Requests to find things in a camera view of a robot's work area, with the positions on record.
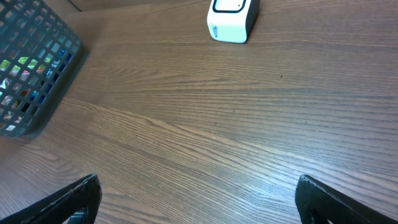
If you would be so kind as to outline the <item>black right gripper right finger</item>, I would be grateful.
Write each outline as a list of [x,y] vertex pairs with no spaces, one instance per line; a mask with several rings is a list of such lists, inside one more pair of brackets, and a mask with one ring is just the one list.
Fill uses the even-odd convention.
[[397,224],[396,220],[305,174],[299,177],[295,204],[302,223]]

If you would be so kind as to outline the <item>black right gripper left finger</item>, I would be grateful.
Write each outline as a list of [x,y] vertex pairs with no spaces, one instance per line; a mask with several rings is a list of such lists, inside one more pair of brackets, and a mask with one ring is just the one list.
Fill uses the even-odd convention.
[[96,220],[102,198],[99,178],[89,174],[31,206],[1,219],[1,223],[89,223]]

